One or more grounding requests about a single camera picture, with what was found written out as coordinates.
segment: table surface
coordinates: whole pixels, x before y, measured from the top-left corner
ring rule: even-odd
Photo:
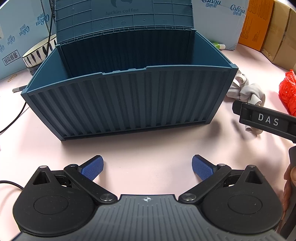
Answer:
[[[250,83],[266,94],[265,107],[287,113],[278,97],[285,70],[274,66],[260,52],[238,45],[223,53],[235,63]],[[31,79],[27,70],[0,81],[0,129],[20,112],[24,100],[12,89]],[[21,117],[0,135],[0,180],[25,186],[38,166],[61,170],[81,164],[95,155],[104,158],[104,170],[94,181],[118,197],[120,194],[175,194],[200,182],[191,160],[200,154],[214,164],[233,169],[255,164],[276,193],[282,194],[283,174],[289,164],[289,140],[263,132],[246,132],[239,116],[232,113],[232,100],[225,98],[209,125],[188,126],[107,137],[59,141],[27,106]],[[12,207],[20,191],[0,185],[0,240],[9,241],[19,229]]]

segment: white fabric bow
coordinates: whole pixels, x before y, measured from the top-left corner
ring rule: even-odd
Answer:
[[[241,100],[250,104],[264,106],[265,103],[265,94],[263,93],[260,86],[256,83],[249,85],[248,78],[242,74],[240,71],[237,72],[234,78],[239,86],[233,81],[226,96]],[[247,126],[246,131],[259,135],[262,133],[262,130],[257,128]]]

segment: open container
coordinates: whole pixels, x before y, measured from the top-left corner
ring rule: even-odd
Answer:
[[[97,9],[98,1],[77,3],[90,2],[90,10],[72,4],[73,14],[63,18],[59,10],[69,6],[59,2],[69,0],[56,1],[60,44],[22,96],[60,140],[211,122],[238,68],[192,29],[191,2],[111,0],[106,1],[110,9],[130,4],[128,9],[136,9],[136,13],[98,20],[96,11],[108,13],[103,7]],[[76,23],[79,13],[75,9],[84,10],[84,15],[90,11],[92,18],[88,14],[88,22]],[[74,22],[61,27],[63,19]],[[135,19],[148,24],[136,25]],[[95,32],[96,21],[103,30]],[[127,27],[114,28],[116,22]],[[77,29],[83,29],[83,35]]]

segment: white cardboard box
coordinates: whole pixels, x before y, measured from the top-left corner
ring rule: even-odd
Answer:
[[[249,0],[192,0],[194,28],[211,42],[237,46]]]
[[[46,22],[40,0],[8,0],[0,8],[0,79],[26,66],[22,56],[47,38]]]

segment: black handle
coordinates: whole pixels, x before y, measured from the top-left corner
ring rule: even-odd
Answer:
[[[240,116],[240,123],[296,143],[296,117],[237,100],[232,105],[232,111]]]

